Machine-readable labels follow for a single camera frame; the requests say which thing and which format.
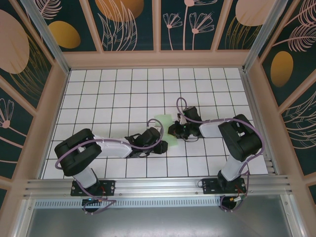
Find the black mounting plate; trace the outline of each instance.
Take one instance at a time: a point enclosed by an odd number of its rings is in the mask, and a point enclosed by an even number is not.
[[[92,195],[101,197],[101,196],[114,196],[115,191],[115,180],[100,180],[101,187]],[[86,195],[78,183],[74,180],[71,188],[70,196],[72,197],[84,197]]]
[[[244,193],[246,193],[246,185],[243,178],[237,178],[231,182],[233,188],[232,189],[226,189],[222,190],[220,187],[217,178],[210,178],[210,179],[202,179],[202,187],[204,194],[238,194],[238,189],[235,188],[235,185],[237,185],[240,190],[242,190]]]

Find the black motor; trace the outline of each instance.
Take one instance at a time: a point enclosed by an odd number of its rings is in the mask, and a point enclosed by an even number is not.
[[[130,144],[138,147],[147,147],[153,145],[159,138],[161,134],[157,129],[150,127],[143,134],[137,133],[129,137],[125,137]],[[140,157],[142,153],[145,153],[144,157],[148,156],[150,153],[163,154],[168,150],[168,143],[165,141],[160,141],[158,145],[148,150],[139,150],[132,148],[132,152],[126,158],[136,158]]]
[[[195,121],[202,121],[201,117],[198,115],[196,107],[191,106],[183,110],[184,116]],[[195,137],[201,137],[201,132],[199,130],[200,123],[188,121],[185,124],[181,124],[181,115],[178,114],[178,121],[175,121],[168,129],[168,134],[175,136],[176,138],[187,140],[192,134]]]

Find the grid line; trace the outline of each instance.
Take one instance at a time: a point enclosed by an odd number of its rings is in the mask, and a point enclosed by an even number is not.
[[[136,73],[139,76],[138,78],[141,78],[142,80],[133,80],[133,73],[136,72],[135,70],[129,70],[128,72],[127,71],[122,72],[120,70],[113,70],[110,72],[110,71],[103,70],[101,74],[94,75],[94,76],[97,76],[98,78],[88,77],[88,75],[91,75],[91,74],[87,70],[82,70],[82,72],[80,73],[75,73],[76,78],[78,75],[82,81],[68,81],[66,85],[65,94],[63,95],[63,101],[61,103],[61,109],[63,110],[63,113],[61,114],[60,113],[61,110],[59,111],[57,123],[54,128],[54,135],[52,137],[52,142],[55,142],[55,143],[61,142],[62,141],[61,139],[65,137],[64,134],[68,134],[71,130],[72,130],[72,133],[74,133],[75,130],[78,130],[78,128],[80,127],[82,128],[89,127],[92,130],[96,128],[100,128],[102,131],[106,133],[105,137],[109,136],[109,137],[119,138],[119,137],[126,136],[126,134],[129,136],[129,135],[132,135],[130,132],[130,129],[135,131],[135,133],[137,132],[142,133],[144,132],[143,126],[144,124],[146,124],[145,118],[146,118],[146,121],[148,121],[148,119],[151,119],[151,117],[154,117],[160,114],[166,114],[168,111],[170,111],[168,114],[172,115],[172,120],[174,119],[177,120],[178,112],[176,110],[175,101],[173,100],[175,100],[176,97],[178,97],[178,95],[180,95],[181,97],[184,96],[187,99],[188,106],[196,106],[201,117],[202,116],[205,117],[205,118],[202,117],[203,120],[211,119],[216,116],[219,118],[219,115],[221,115],[221,117],[224,117],[226,116],[224,115],[225,113],[236,115],[237,110],[240,110],[242,113],[243,111],[245,111],[244,113],[249,114],[249,111],[247,109],[249,105],[247,104],[247,101],[246,101],[246,99],[248,98],[246,97],[245,99],[244,96],[241,94],[242,92],[245,92],[243,91],[243,84],[239,83],[239,81],[236,81],[236,80],[240,80],[237,78],[228,80],[226,77],[225,70],[223,70],[224,73],[222,75],[222,79],[212,79],[212,77],[216,77],[216,75],[214,76],[213,72],[211,72],[209,69],[202,69],[199,71],[195,71],[194,69],[189,69],[187,70],[187,72],[190,74],[190,76],[189,77],[186,76],[185,79],[180,78],[180,73],[182,72],[181,70],[179,70],[179,68],[174,68],[172,70],[167,70],[167,71],[164,71],[164,70],[161,70],[161,71],[162,71],[162,76],[159,78],[156,77],[155,80],[153,80],[153,81],[161,81],[161,82],[154,82],[154,84],[157,84],[157,85],[159,84],[159,88],[153,87],[153,90],[151,90],[151,92],[149,92],[149,88],[150,88],[149,75],[151,72],[149,72],[148,69],[142,70]],[[137,83],[137,85],[140,85],[141,88],[135,88],[136,90],[134,90],[133,81],[140,82],[140,83]],[[76,84],[71,85],[71,83],[73,82],[82,83],[81,93],[78,92],[78,88],[76,87]],[[168,84],[173,85],[174,87],[165,88],[165,86],[167,86]],[[225,97],[222,94],[222,93],[227,93],[227,92],[230,93],[230,99],[228,97]],[[120,95],[119,98],[117,98],[116,102],[115,102],[115,95]],[[85,116],[85,113],[84,113],[86,112],[85,110],[87,112],[90,112],[90,113],[94,112],[94,113],[90,114],[89,116]],[[64,126],[62,128],[65,128],[65,129],[57,130],[57,126],[60,124],[62,124]],[[218,138],[222,138],[222,137],[212,137],[212,139],[217,139],[216,142],[219,142]],[[177,175],[179,177],[184,177],[184,176],[196,177],[196,174],[199,174],[199,173],[203,175],[205,174],[210,175],[210,172],[215,172],[214,170],[215,168],[213,167],[213,165],[218,167],[218,165],[216,165],[214,162],[216,162],[216,160],[224,161],[223,157],[225,157],[225,160],[227,160],[229,153],[227,152],[227,149],[225,149],[225,143],[224,143],[223,138],[222,138],[222,143],[219,143],[218,149],[216,149],[216,146],[214,145],[212,146],[214,148],[209,149],[206,145],[212,144],[212,143],[209,143],[209,142],[212,142],[212,140],[207,141],[206,139],[208,138],[203,139],[203,142],[202,141],[198,142],[197,145],[201,147],[198,150],[196,146],[194,145],[194,143],[189,145],[188,143],[186,142],[182,143],[181,141],[181,143],[179,143],[178,146],[169,147],[166,154],[163,154],[164,156],[161,156],[158,154],[151,154],[149,157],[146,157],[146,166],[145,166],[144,158],[143,159],[136,158],[136,160],[134,158],[129,158],[129,159],[124,158],[125,161],[123,161],[122,158],[98,157],[97,158],[97,160],[99,160],[98,162],[102,163],[102,165],[104,165],[105,163],[104,173],[103,173],[103,169],[104,169],[104,166],[103,166],[102,171],[100,170],[98,175],[100,175],[100,178],[104,178],[106,175],[108,176],[107,178],[124,178],[124,177],[127,177],[127,173],[129,174],[129,176],[130,174],[133,174],[134,176],[141,173],[142,176],[144,177],[145,176],[152,177],[153,175],[167,176],[167,177],[177,177]],[[53,144],[51,143],[49,146],[49,152],[47,154],[47,157],[52,152],[52,149],[53,149]],[[153,168],[149,166],[148,161],[149,162],[151,161],[149,160],[149,158],[152,158],[152,159],[158,158],[158,160],[154,162],[155,163],[157,162],[158,167],[161,170],[158,170],[158,172],[157,170],[155,170],[155,173],[153,173],[153,170],[155,169],[155,167]],[[166,165],[164,165],[164,162],[162,162],[161,158],[166,159],[165,160]],[[56,160],[56,159],[57,157],[53,153],[49,157],[49,160]],[[46,160],[45,167],[43,168],[44,170],[43,176],[45,176],[45,172],[47,171],[47,175],[45,178],[51,178],[51,174],[54,172],[51,166],[54,162],[53,161],[47,162],[47,161],[48,159]]]

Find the line-art plant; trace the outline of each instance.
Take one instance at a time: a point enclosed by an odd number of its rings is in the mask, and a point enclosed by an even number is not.
[[[12,131],[26,137],[25,134],[23,134],[22,132],[17,131],[16,129],[12,128],[10,126],[10,121],[12,119],[12,115],[13,115],[13,110],[14,110],[14,102],[11,100],[8,100],[8,102],[6,103],[5,100],[3,98],[0,99],[0,131],[2,129],[11,129]],[[8,139],[5,139],[4,137],[0,136],[0,140],[9,143],[13,146],[19,147],[19,148],[23,148],[23,146],[12,142]],[[4,162],[4,163],[17,163],[17,161],[7,161],[7,160],[0,160],[0,162]]]
[[[316,92],[304,103],[290,107],[284,113],[283,120],[293,147],[296,149],[315,147]]]
[[[225,36],[226,49],[238,49],[241,44],[242,49],[249,49],[257,38],[262,25],[257,26],[254,32],[249,35],[252,26],[244,26],[235,16],[231,21]]]
[[[216,3],[217,0],[184,0],[184,4],[186,5],[186,11],[184,14],[184,26],[183,26],[183,50],[186,50],[186,24],[187,24],[187,15],[188,9],[192,6],[202,6],[202,5],[210,5]]]
[[[193,33],[192,50],[194,50],[194,39],[196,34],[210,32],[214,30],[214,25],[212,25],[213,19],[211,15],[212,13],[201,13],[197,18],[196,12],[190,14],[190,25]]]
[[[182,21],[180,21],[181,18],[178,13],[177,14],[171,13],[170,16],[168,13],[166,13],[163,15],[163,20],[168,28],[169,43],[170,43],[171,50],[173,50],[171,36],[170,36],[170,29],[182,26]]]
[[[103,25],[103,36],[101,43],[106,51],[126,51],[132,47],[132,51],[137,44],[137,26],[133,13],[121,4],[121,11],[113,0],[108,0],[106,4],[99,0],[104,12],[108,17],[103,17],[98,13]]]
[[[275,43],[273,46],[287,42],[291,51],[306,52],[316,42],[316,0],[304,0],[299,14],[293,17],[287,24],[298,19],[301,23],[296,27],[288,39]]]
[[[47,20],[54,19],[62,8],[60,0],[34,0],[34,2],[41,16]]]
[[[169,35],[169,42],[171,50],[173,50],[171,36],[170,36],[170,29],[180,27],[183,25],[183,50],[186,50],[186,24],[187,24],[187,16],[188,16],[188,9],[192,6],[202,6],[202,5],[210,5],[216,3],[217,0],[184,0],[184,4],[186,5],[185,15],[184,15],[184,25],[182,23],[179,13],[175,14],[172,13],[170,16],[168,13],[163,15],[163,20],[168,28],[168,35]],[[211,25],[213,19],[211,17],[212,13],[205,14],[201,13],[197,18],[197,13],[191,13],[189,15],[189,21],[191,25],[191,30],[193,33],[193,40],[192,40],[192,50],[194,50],[194,40],[195,35],[199,33],[210,32],[214,30],[214,25]]]
[[[29,36],[28,40],[30,47],[29,62],[21,73],[10,73],[10,76],[23,92],[38,101],[48,77],[48,67],[41,49]]]

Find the purple cable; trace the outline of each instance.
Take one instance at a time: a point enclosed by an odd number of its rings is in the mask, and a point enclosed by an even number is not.
[[[250,125],[250,124],[248,124],[248,123],[246,123],[246,122],[244,122],[244,121],[242,121],[242,120],[236,119],[236,118],[220,118],[220,119],[205,120],[205,121],[196,121],[196,120],[190,119],[190,118],[186,117],[186,116],[181,112],[181,110],[180,110],[180,108],[179,108],[179,105],[178,105],[178,104],[179,104],[179,100],[183,100],[183,101],[184,101],[184,103],[185,103],[185,108],[187,108],[187,106],[188,106],[187,101],[186,101],[184,98],[179,97],[179,98],[177,99],[177,104],[176,104],[177,110],[178,110],[179,114],[180,114],[182,117],[184,117],[187,121],[191,121],[191,122],[195,122],[195,123],[235,121],[235,122],[240,122],[240,123],[246,125],[247,127],[251,128],[251,129],[257,134],[257,136],[259,137],[259,139],[260,139],[260,141],[261,141],[262,148],[261,148],[261,150],[260,150],[259,153],[255,154],[254,156],[252,156],[252,157],[250,157],[249,159],[246,160],[246,162],[245,162],[245,163],[242,165],[242,167],[240,168],[239,174],[241,174],[242,170],[243,170],[244,167],[248,164],[249,161],[255,159],[256,157],[260,156],[260,155],[263,153],[263,151],[264,151],[264,149],[265,149],[265,142],[264,142],[264,140],[263,140],[262,135],[259,133],[259,131],[258,131],[256,128],[254,128],[252,125]]]
[[[102,211],[105,211],[106,209],[109,208],[109,206],[111,206],[111,205],[113,205],[114,203],[116,203],[116,200],[109,200],[109,199],[105,199],[105,198],[101,198],[101,197],[96,197],[96,196],[94,196],[94,195],[88,193],[88,192],[84,189],[84,187],[81,185],[81,183],[80,183],[78,180],[76,180],[76,182],[77,182],[78,186],[81,188],[81,190],[82,190],[85,194],[87,194],[88,196],[92,197],[93,199],[100,200],[100,201],[109,201],[109,202],[110,202],[110,204],[108,204],[108,205],[106,205],[105,207],[103,207],[103,208],[101,208],[101,209],[98,209],[98,210],[96,210],[96,211],[94,211],[94,212],[87,212],[87,210],[85,209],[85,207],[89,204],[89,202],[87,202],[87,203],[83,206],[83,210],[84,210],[85,214],[88,214],[88,215],[98,214],[98,213],[100,213],[100,212],[102,212]]]
[[[264,151],[264,149],[265,149],[265,142],[264,142],[264,139],[263,139],[262,135],[259,133],[259,131],[258,131],[255,127],[251,126],[250,124],[248,124],[248,123],[246,123],[246,122],[244,122],[244,121],[242,121],[242,120],[236,119],[236,118],[220,118],[220,119],[213,119],[213,120],[206,120],[206,121],[196,121],[196,120],[190,119],[190,118],[186,117],[186,116],[182,113],[182,111],[180,110],[180,108],[179,108],[179,100],[183,100],[183,101],[184,101],[184,103],[185,103],[185,109],[186,109],[187,106],[188,106],[187,101],[186,101],[184,98],[179,97],[179,98],[177,99],[177,102],[176,102],[176,106],[177,106],[177,110],[178,110],[179,114],[180,114],[182,117],[184,117],[187,121],[191,121],[191,122],[195,122],[195,123],[235,121],[235,122],[239,122],[239,123],[242,123],[242,124],[246,125],[247,127],[251,128],[251,129],[257,134],[257,136],[259,137],[259,139],[260,139],[260,141],[261,141],[262,148],[261,148],[260,152],[258,152],[257,154],[255,154],[254,156],[252,156],[252,157],[250,157],[250,158],[248,158],[248,159],[246,160],[246,162],[245,162],[245,163],[242,165],[242,167],[240,168],[239,174],[241,174],[242,170],[245,168],[245,166],[248,164],[249,161],[255,159],[256,157],[260,156],[260,155],[263,153],[263,151]],[[247,174],[247,190],[246,190],[246,194],[245,194],[245,195],[247,196],[247,194],[248,194],[248,188],[249,188],[249,175],[250,175],[249,170],[248,170],[247,172],[245,172],[243,175],[245,175],[245,174]],[[222,205],[222,202],[223,202],[224,197],[225,197],[225,195],[224,195],[224,196],[221,196],[221,199],[220,199],[220,208],[221,208],[223,211],[228,211],[228,210],[229,210],[229,211],[233,212],[232,210],[230,210],[230,209],[228,209],[228,208],[226,208],[226,207],[224,207],[224,206]],[[238,207],[235,208],[235,211],[238,210],[238,209],[241,207],[242,203],[243,203],[243,200],[242,200],[241,203],[238,205]]]
[[[121,144],[124,144],[124,145],[127,145],[127,146],[130,146],[130,147],[133,147],[133,148],[136,148],[136,149],[139,149],[139,150],[147,150],[147,149],[150,149],[150,148],[153,148],[155,147],[156,145],[159,144],[159,142],[162,140],[162,136],[163,136],[163,133],[164,133],[164,129],[163,129],[163,125],[162,123],[155,119],[155,118],[151,118],[150,120],[148,120],[147,122],[147,126],[149,126],[149,123],[150,121],[156,121],[157,123],[159,123],[159,125],[161,126],[161,130],[160,130],[160,138],[158,139],[158,141],[156,141],[153,145],[151,146],[147,146],[147,147],[137,147],[137,146],[134,146],[132,144],[129,144],[127,142],[124,142],[124,141],[121,141],[121,140],[117,140],[117,139],[111,139],[111,138],[104,138],[104,139],[93,139],[93,140],[88,140],[88,141],[85,141],[85,142],[82,142],[80,143],[79,145],[71,148],[69,151],[67,151],[66,153],[64,153],[55,163],[55,168],[56,169],[62,169],[61,167],[58,166],[58,164],[60,163],[60,161],[62,161],[67,155],[69,155],[71,152],[77,150],[78,148],[84,146],[84,145],[87,145],[89,143],[93,143],[93,142],[116,142],[116,143],[121,143]]]
[[[155,119],[155,118],[151,118],[150,120],[147,121],[147,127],[149,126],[149,123],[150,123],[151,121],[156,121],[156,122],[159,123],[159,125],[161,126],[160,137],[159,137],[159,139],[158,139],[153,145],[151,145],[151,146],[147,146],[147,147],[137,147],[137,146],[134,146],[134,145],[129,144],[129,143],[127,143],[127,142],[120,141],[120,140],[116,140],[116,139],[110,139],[110,138],[88,140],[88,141],[85,141],[85,142],[80,143],[79,145],[77,145],[77,146],[71,148],[69,151],[67,151],[66,153],[64,153],[64,154],[56,161],[56,163],[55,163],[55,168],[56,168],[56,169],[62,169],[61,167],[58,166],[58,164],[60,163],[60,161],[62,161],[62,160],[63,160],[66,156],[68,156],[71,152],[77,150],[78,148],[80,148],[80,147],[82,147],[82,146],[84,146],[84,145],[87,145],[87,144],[93,143],[93,142],[116,142],[116,143],[125,144],[125,145],[127,145],[127,146],[130,146],[130,147],[132,147],[132,148],[136,148],[136,149],[139,149],[139,150],[147,150],[147,149],[153,148],[153,147],[155,147],[156,145],[158,145],[159,142],[162,140],[164,130],[163,130],[163,125],[162,125],[162,123],[161,123],[159,120]],[[108,204],[107,206],[105,206],[105,207],[103,207],[103,208],[101,208],[101,209],[98,209],[98,210],[96,210],[96,211],[94,211],[94,212],[87,212],[87,211],[86,211],[85,207],[89,204],[89,203],[87,202],[87,203],[83,206],[83,210],[85,211],[86,214],[89,214],[89,215],[98,214],[98,213],[100,213],[100,212],[102,212],[102,211],[105,211],[109,206],[113,205],[113,204],[116,202],[116,200],[109,200],[109,199],[104,199],[104,198],[101,198],[101,197],[96,197],[96,196],[90,194],[89,192],[87,192],[78,180],[76,180],[76,182],[78,183],[78,185],[79,185],[79,187],[81,188],[81,190],[82,190],[85,194],[87,194],[88,196],[92,197],[93,199],[100,200],[100,201],[108,201],[108,202],[110,202],[110,204]]]
[[[242,175],[246,175],[247,174],[247,188],[246,188],[246,193],[245,193],[245,196],[247,196],[248,195],[248,189],[249,189],[249,177],[250,177],[250,172],[249,172],[249,170],[247,171],[247,172],[245,172],[244,174],[242,174]],[[241,206],[242,206],[242,204],[243,204],[243,201],[244,200],[241,200],[241,203],[236,207],[236,208],[234,208],[234,210],[230,210],[230,209],[228,209],[228,208],[226,208],[226,207],[224,207],[223,206],[223,199],[224,199],[224,197],[226,197],[225,195],[223,195],[223,196],[221,196],[221,199],[220,199],[220,202],[219,202],[219,204],[220,204],[220,209],[222,209],[223,211],[230,211],[230,212],[234,212],[234,211],[237,211],[239,208],[241,208]]]

